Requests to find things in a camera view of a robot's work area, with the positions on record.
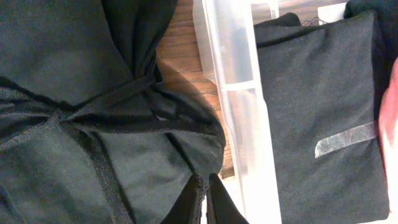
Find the large black garment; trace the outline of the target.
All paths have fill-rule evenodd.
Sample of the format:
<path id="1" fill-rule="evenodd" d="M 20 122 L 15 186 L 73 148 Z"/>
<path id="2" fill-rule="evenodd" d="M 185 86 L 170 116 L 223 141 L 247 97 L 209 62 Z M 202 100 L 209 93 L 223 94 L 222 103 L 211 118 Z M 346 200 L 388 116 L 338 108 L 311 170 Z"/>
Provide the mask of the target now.
<path id="1" fill-rule="evenodd" d="M 167 89 L 176 1 L 1 2 L 1 222 L 161 223 L 220 171 L 219 121 Z"/>

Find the navy blue garment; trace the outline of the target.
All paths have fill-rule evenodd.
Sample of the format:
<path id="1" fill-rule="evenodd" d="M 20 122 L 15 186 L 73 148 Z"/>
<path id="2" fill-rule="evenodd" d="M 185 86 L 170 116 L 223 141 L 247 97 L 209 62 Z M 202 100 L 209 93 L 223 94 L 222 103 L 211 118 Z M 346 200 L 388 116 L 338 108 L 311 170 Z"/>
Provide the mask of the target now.
<path id="1" fill-rule="evenodd" d="M 349 0 L 343 17 L 351 18 L 365 11 L 377 14 L 387 57 L 394 62 L 397 58 L 397 0 Z"/>

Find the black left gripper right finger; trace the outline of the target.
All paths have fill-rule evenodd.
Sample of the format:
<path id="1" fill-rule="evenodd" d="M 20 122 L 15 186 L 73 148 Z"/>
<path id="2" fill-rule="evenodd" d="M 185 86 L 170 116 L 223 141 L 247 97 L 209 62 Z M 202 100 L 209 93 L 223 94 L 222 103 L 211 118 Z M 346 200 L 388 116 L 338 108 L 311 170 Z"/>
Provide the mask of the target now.
<path id="1" fill-rule="evenodd" d="M 207 224 L 249 224 L 216 174 L 209 175 L 206 204 Z"/>

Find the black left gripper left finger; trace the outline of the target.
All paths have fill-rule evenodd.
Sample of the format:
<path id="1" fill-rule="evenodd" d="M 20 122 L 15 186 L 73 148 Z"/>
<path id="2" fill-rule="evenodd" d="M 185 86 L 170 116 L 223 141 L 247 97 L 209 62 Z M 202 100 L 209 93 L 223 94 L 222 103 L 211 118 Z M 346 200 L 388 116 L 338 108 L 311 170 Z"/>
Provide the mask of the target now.
<path id="1" fill-rule="evenodd" d="M 204 189 L 203 179 L 193 174 L 160 224 L 199 224 Z"/>

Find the pink printed t-shirt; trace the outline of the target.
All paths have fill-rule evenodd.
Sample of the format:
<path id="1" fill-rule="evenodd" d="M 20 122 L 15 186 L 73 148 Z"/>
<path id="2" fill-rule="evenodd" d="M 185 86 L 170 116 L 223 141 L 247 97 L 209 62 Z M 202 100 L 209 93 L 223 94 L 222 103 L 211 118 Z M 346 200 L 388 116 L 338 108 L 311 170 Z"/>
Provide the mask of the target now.
<path id="1" fill-rule="evenodd" d="M 390 210 L 397 213 L 397 60 L 379 114 L 379 135 L 387 177 Z"/>

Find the small black garment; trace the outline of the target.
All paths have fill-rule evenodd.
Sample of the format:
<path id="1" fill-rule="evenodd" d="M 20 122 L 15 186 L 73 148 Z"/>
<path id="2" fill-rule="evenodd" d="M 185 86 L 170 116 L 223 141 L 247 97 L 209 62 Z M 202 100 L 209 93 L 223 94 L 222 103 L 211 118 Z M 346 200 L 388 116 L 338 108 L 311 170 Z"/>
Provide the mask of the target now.
<path id="1" fill-rule="evenodd" d="M 282 221 L 386 219 L 377 118 L 387 66 L 376 13 L 322 26 L 289 13 L 254 31 Z"/>

